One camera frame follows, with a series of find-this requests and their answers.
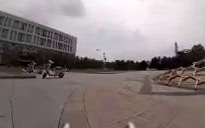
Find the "lattice structure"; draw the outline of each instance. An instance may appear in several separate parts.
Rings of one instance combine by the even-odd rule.
[[[173,85],[176,87],[186,86],[189,80],[193,81],[193,83],[189,84],[194,85],[195,89],[197,89],[199,85],[205,85],[205,59],[194,62],[193,65],[189,67],[169,70],[154,77],[154,81],[159,84]]]

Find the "multi-story building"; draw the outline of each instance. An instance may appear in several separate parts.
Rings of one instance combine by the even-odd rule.
[[[27,58],[64,64],[75,56],[76,45],[74,36],[0,11],[0,64]]]

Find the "rider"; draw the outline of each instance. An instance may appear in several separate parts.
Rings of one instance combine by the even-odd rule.
[[[53,61],[49,60],[48,63],[45,65],[45,69],[46,69],[46,72],[49,74],[49,71],[51,69],[51,65],[54,64]]]
[[[36,65],[36,63],[34,61],[32,61],[31,63],[29,63],[28,66],[28,72],[33,72],[34,71],[34,66]]]

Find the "road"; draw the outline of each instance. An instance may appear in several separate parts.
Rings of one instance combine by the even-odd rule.
[[[152,83],[159,72],[0,80],[0,128],[205,128],[205,92]]]

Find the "street lamp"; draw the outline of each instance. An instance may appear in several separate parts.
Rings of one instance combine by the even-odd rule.
[[[107,58],[106,58],[106,53],[103,52],[103,70],[106,69],[106,61],[107,61]]]
[[[2,47],[0,47],[0,64],[2,64],[2,53],[3,53]]]

